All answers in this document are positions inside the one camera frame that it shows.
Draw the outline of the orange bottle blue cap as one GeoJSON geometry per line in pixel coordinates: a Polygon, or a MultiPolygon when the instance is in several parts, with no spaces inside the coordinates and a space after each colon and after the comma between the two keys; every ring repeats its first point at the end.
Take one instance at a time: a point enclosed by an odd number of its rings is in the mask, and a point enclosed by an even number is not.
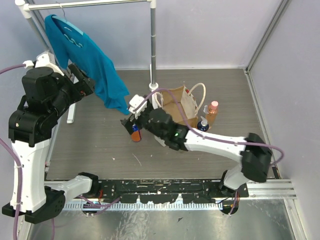
{"type": "Polygon", "coordinates": [[[136,124],[132,126],[133,133],[130,135],[133,142],[137,143],[142,140],[141,132],[136,124]]]}

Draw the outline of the canvas burlap tote bag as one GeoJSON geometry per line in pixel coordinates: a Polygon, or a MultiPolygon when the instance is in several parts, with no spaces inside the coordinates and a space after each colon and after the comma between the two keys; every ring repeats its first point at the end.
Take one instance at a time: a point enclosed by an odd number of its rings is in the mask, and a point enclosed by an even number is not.
{"type": "Polygon", "coordinates": [[[206,97],[206,86],[203,83],[197,83],[192,88],[187,88],[183,85],[169,90],[176,98],[177,103],[167,91],[162,90],[152,96],[157,107],[162,108],[167,114],[171,115],[175,123],[185,125],[184,119],[186,119],[192,128],[196,128],[199,122],[198,112],[206,97]],[[193,91],[198,87],[202,87],[200,103],[197,103],[193,95],[193,91]]]}

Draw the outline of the blue orange pump bottle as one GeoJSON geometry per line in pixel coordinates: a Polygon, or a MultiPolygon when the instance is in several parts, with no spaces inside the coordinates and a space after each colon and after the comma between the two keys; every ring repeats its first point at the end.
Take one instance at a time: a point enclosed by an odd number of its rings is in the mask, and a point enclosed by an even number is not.
{"type": "Polygon", "coordinates": [[[201,120],[197,124],[197,129],[202,132],[209,130],[208,120],[205,117],[201,116],[201,120]]]}

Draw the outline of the pink cap peach bottle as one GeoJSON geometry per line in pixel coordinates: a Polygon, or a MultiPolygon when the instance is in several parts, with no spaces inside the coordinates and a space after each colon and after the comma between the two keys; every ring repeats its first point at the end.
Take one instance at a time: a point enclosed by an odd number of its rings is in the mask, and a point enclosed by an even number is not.
{"type": "Polygon", "coordinates": [[[209,125],[209,129],[213,126],[216,117],[218,115],[218,106],[219,103],[217,101],[212,101],[209,105],[204,106],[205,119],[209,125]]]}

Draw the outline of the white bottle black cap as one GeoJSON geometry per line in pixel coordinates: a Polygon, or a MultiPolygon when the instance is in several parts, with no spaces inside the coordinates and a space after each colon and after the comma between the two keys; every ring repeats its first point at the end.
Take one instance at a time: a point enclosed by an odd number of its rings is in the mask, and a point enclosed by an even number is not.
{"type": "Polygon", "coordinates": [[[165,141],[157,136],[154,136],[154,139],[163,147],[166,147],[165,141]]]}

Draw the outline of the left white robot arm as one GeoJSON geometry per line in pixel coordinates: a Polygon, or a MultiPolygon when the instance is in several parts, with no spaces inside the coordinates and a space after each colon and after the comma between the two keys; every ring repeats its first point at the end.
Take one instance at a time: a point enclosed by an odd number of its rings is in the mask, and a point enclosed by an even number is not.
{"type": "Polygon", "coordinates": [[[99,178],[81,172],[56,186],[45,185],[45,162],[52,130],[69,107],[94,92],[94,82],[75,64],[69,65],[77,78],[72,82],[53,66],[35,67],[22,77],[25,94],[8,121],[10,152],[17,159],[14,189],[2,213],[24,216],[31,224],[57,217],[66,202],[85,194],[95,198],[100,193],[99,178]]]}

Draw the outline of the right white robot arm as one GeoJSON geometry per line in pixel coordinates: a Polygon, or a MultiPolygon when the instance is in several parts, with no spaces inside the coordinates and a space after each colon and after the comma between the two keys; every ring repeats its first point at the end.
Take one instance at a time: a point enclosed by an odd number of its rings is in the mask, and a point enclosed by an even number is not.
{"type": "Polygon", "coordinates": [[[164,141],[175,151],[197,151],[219,155],[237,162],[223,172],[218,185],[220,193],[231,197],[249,181],[264,183],[267,180],[272,151],[255,133],[247,137],[229,137],[207,133],[174,122],[172,116],[161,108],[153,108],[147,101],[139,113],[132,112],[121,124],[132,134],[133,126],[145,129],[164,141]]]}

